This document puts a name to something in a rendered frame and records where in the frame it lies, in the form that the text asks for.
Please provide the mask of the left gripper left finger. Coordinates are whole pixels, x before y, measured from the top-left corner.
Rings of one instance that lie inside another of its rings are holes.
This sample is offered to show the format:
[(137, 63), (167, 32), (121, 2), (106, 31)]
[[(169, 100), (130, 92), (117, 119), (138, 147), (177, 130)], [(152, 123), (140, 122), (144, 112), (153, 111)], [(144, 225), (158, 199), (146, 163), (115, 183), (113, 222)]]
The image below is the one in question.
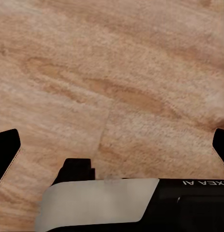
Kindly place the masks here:
[(21, 146), (17, 129), (0, 132), (0, 179)]

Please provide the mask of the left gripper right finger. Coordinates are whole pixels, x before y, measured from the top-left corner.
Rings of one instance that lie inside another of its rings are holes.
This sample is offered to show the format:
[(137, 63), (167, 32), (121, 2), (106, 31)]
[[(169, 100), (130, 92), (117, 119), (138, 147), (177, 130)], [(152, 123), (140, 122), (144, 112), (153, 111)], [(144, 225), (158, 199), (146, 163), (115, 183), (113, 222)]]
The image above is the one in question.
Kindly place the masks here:
[(224, 130), (223, 129), (218, 128), (216, 130), (215, 135), (213, 137), (212, 145), (224, 162)]

